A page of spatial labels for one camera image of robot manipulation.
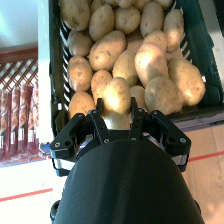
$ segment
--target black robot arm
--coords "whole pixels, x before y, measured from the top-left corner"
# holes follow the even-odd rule
[[[146,113],[135,98],[131,105],[130,130],[108,130],[98,99],[96,110],[76,114],[51,143],[57,174],[68,175],[53,223],[204,223],[180,172],[190,139],[160,111]]]

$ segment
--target potato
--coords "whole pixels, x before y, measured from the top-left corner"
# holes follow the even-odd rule
[[[138,74],[135,69],[135,53],[126,50],[115,62],[113,68],[113,77],[122,77],[124,78],[129,87],[132,87],[138,82]]]
[[[121,8],[128,8],[134,5],[137,0],[115,0]]]
[[[75,93],[71,99],[68,108],[68,118],[69,120],[77,113],[83,113],[87,115],[89,110],[96,109],[93,102],[93,98],[86,92],[79,91]]]
[[[134,4],[134,7],[138,9],[138,11],[142,12],[146,4],[151,1],[152,0],[137,0],[136,3]]]
[[[160,4],[160,6],[163,8],[163,10],[167,10],[173,2],[173,0],[153,0],[153,1]]]
[[[138,107],[147,109],[145,104],[145,89],[142,86],[133,86],[130,91],[131,97],[135,97]]]
[[[109,129],[124,129],[129,125],[131,93],[127,82],[116,77],[106,86],[103,93],[102,117]]]
[[[168,68],[170,79],[183,93],[184,105],[197,105],[205,94],[205,84],[198,68],[184,58],[173,59]]]
[[[94,0],[90,6],[90,14],[92,15],[101,6],[103,6],[102,0]]]
[[[60,0],[60,10],[68,28],[82,31],[88,27],[90,10],[86,0]]]
[[[144,87],[157,76],[169,77],[164,52],[154,43],[141,46],[135,57],[135,68]]]
[[[90,65],[93,70],[110,71],[126,46],[125,36],[121,31],[112,31],[101,40],[97,41],[89,55]]]
[[[93,75],[91,89],[95,104],[97,104],[98,98],[103,98],[104,89],[111,79],[111,74],[106,70],[100,70]]]
[[[162,7],[156,2],[149,2],[143,12],[140,23],[140,30],[143,37],[154,30],[162,30],[164,22],[164,12]]]
[[[152,33],[150,33],[143,41],[143,44],[145,43],[154,43],[157,44],[164,53],[166,53],[167,49],[167,37],[166,34],[161,30],[155,30]]]
[[[93,76],[89,62],[81,57],[70,58],[68,64],[69,85],[75,91],[87,91],[91,85]]]
[[[114,11],[110,5],[103,5],[92,15],[89,35],[96,42],[114,29]]]
[[[164,21],[163,31],[167,36],[167,52],[172,53],[180,47],[184,33],[184,18],[179,9],[171,10]]]
[[[122,31],[125,35],[128,35],[135,31],[140,23],[140,12],[133,6],[122,9],[117,8],[114,11],[115,17],[115,29]]]
[[[102,0],[104,4],[110,5],[112,8],[118,7],[118,4],[115,0]]]
[[[171,80],[157,77],[145,88],[145,103],[150,111],[160,110],[163,114],[169,115],[181,111],[184,97]]]
[[[72,56],[86,57],[93,46],[93,41],[87,31],[71,30],[68,36],[68,49]]]

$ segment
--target screw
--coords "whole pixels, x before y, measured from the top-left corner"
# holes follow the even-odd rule
[[[185,138],[181,138],[181,139],[180,139],[180,142],[182,142],[182,143],[186,143],[187,141],[186,141]]]
[[[55,143],[54,145],[56,148],[60,146],[60,142]]]
[[[108,142],[110,142],[110,140],[108,138],[105,138],[104,143],[108,143]]]

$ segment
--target white floor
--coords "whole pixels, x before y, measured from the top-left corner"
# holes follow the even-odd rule
[[[51,160],[0,168],[0,223],[50,224],[51,205],[61,198],[65,180]]]

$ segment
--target black plastic bracket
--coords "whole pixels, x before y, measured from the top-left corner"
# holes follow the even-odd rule
[[[71,133],[76,132],[80,124],[85,121],[85,115],[78,113],[71,119],[64,129],[57,135],[57,137],[50,144],[52,158],[67,158],[74,154],[76,146],[75,141],[71,137]]]
[[[72,156],[74,156],[75,148],[78,148],[86,139],[86,136],[90,134],[93,135],[93,139],[82,149],[81,153],[79,152],[78,158],[81,158],[82,155],[97,145],[121,139],[122,131],[107,129],[100,115],[101,109],[102,99],[98,99],[96,110],[89,111],[86,117],[84,114],[76,114],[70,120],[50,144],[53,159],[68,161],[72,159],[73,161]],[[122,139],[128,138],[129,140],[148,142],[149,140],[143,136],[143,133],[148,133],[163,146],[163,150],[171,158],[180,156],[182,162],[178,167],[182,172],[185,171],[191,147],[190,139],[160,111],[153,111],[149,114],[143,108],[138,108],[135,98],[131,98],[131,112],[133,123],[130,131],[126,130]],[[64,169],[57,169],[54,161],[53,166],[58,176],[65,176],[69,172]]]

